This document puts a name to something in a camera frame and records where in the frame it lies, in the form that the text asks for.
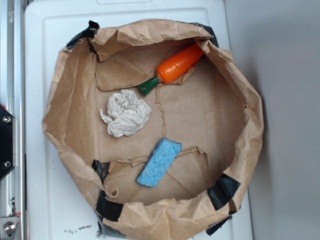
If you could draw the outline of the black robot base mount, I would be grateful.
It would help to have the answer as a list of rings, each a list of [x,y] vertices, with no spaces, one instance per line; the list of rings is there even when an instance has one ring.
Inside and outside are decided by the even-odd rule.
[[[15,117],[0,105],[0,181],[16,165],[15,143]]]

